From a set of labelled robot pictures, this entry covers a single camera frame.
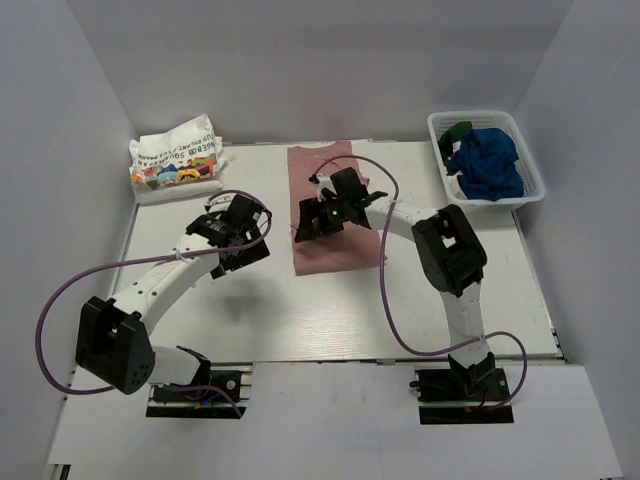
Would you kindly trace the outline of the pink printed t shirt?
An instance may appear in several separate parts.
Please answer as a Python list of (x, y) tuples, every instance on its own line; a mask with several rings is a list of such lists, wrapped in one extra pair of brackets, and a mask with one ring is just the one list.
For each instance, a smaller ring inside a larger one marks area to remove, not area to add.
[[(350, 156), (351, 153), (349, 141), (337, 141), (318, 148), (294, 146), (287, 149), (292, 233), (297, 231), (300, 222), (299, 202), (316, 195), (316, 187), (309, 177), (318, 167), (322, 167), (321, 172), (327, 175), (349, 167), (359, 171), (359, 162)], [(293, 242), (295, 274), (304, 276), (377, 268), (380, 248), (378, 232), (346, 223), (344, 230), (334, 235)]]

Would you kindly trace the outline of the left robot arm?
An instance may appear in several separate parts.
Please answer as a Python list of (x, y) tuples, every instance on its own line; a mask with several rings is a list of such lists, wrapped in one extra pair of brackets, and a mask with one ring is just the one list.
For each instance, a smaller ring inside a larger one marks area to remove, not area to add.
[(186, 347), (155, 346), (150, 336), (202, 277), (219, 278), (269, 256), (259, 220), (270, 215), (241, 192), (208, 204), (171, 254), (112, 297), (92, 297), (83, 305), (76, 363), (126, 395), (149, 384), (177, 389), (191, 399), (205, 396), (211, 387), (210, 360)]

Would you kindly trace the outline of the white and green t shirt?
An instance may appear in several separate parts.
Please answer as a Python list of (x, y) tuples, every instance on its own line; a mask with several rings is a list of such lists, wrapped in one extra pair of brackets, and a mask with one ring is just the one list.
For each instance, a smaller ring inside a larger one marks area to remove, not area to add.
[(446, 130), (437, 142), (443, 165), (449, 176), (456, 173), (451, 165), (451, 159), (460, 149), (464, 135), (472, 128), (473, 125), (469, 121), (458, 122)]

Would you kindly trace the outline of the blue t shirt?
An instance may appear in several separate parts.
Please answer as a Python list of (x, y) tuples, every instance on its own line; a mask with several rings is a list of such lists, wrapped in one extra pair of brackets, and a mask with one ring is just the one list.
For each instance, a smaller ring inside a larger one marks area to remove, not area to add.
[(451, 159), (456, 173), (450, 177), (458, 185), (458, 196), (492, 202), (521, 197), (524, 187), (515, 168), (518, 158), (514, 141), (503, 130), (472, 128)]

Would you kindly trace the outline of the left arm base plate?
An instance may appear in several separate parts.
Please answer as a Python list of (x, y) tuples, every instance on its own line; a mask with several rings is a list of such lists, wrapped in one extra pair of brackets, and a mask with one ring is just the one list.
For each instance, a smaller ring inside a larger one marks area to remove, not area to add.
[(210, 372), (209, 384), (215, 390), (176, 391), (154, 386), (149, 394), (146, 417), (239, 420), (251, 395), (252, 374), (252, 365), (223, 365), (215, 366)]

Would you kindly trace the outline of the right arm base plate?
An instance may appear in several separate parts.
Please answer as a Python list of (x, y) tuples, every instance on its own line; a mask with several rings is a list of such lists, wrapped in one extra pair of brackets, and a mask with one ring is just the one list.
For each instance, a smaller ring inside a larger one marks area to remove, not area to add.
[(471, 393), (461, 393), (447, 369), (422, 369), (415, 372), (409, 389), (417, 396), (421, 425), (512, 424), (512, 407), (495, 405), (510, 395), (505, 372), (496, 369)]

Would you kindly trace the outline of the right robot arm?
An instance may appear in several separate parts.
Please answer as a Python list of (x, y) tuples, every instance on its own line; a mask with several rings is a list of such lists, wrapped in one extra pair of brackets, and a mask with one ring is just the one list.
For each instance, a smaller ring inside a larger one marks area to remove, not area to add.
[(484, 333), (480, 287), (487, 255), (464, 212), (456, 205), (440, 210), (420, 208), (389, 196), (370, 192), (356, 170), (349, 167), (332, 175), (313, 174), (316, 194), (299, 202), (300, 219), (294, 241), (317, 240), (338, 234), (347, 223), (414, 243), (422, 270), (440, 293), (451, 346), (446, 354), (453, 390), (472, 399), (488, 385), (495, 359)]

